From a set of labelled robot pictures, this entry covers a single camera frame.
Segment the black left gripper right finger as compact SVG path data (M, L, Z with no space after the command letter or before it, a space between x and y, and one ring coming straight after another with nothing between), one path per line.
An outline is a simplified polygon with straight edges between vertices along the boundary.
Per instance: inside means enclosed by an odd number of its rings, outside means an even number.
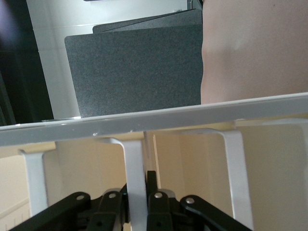
M146 174L148 231L249 231L199 196L188 195L179 201L158 188L155 171Z

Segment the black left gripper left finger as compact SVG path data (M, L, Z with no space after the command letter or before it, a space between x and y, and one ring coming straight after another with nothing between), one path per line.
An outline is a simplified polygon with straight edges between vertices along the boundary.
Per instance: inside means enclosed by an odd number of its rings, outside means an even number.
M129 223L127 187L91 199L73 193L22 222L12 231L122 231Z

